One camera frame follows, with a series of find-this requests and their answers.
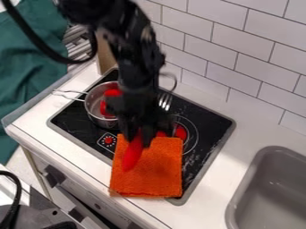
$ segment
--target green cloth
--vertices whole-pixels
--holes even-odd
[[[52,0],[22,0],[18,11],[57,53],[67,56],[62,43],[67,21]],[[67,73],[41,53],[7,12],[0,13],[0,120]],[[18,144],[0,125],[0,163],[6,164]]]

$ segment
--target sink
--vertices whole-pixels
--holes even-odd
[[[225,212],[229,229],[305,229],[306,157],[268,147],[253,159]]]

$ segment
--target stovetop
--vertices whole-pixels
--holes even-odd
[[[117,78],[118,71],[114,69],[94,86],[105,81],[116,81]],[[182,205],[234,130],[234,122],[177,96],[174,96],[170,113],[186,133],[182,169],[183,195],[169,200],[175,205]],[[119,131],[97,127],[88,118],[82,102],[70,103],[48,121],[48,126],[111,165]]]

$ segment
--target fork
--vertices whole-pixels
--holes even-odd
[[[158,105],[163,108],[165,111],[169,111],[173,96],[168,93],[158,94]]]

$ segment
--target orange towel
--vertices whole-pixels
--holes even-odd
[[[155,138],[144,149],[137,165],[123,171],[128,141],[118,135],[110,191],[128,197],[180,197],[182,195],[183,142],[178,138]]]

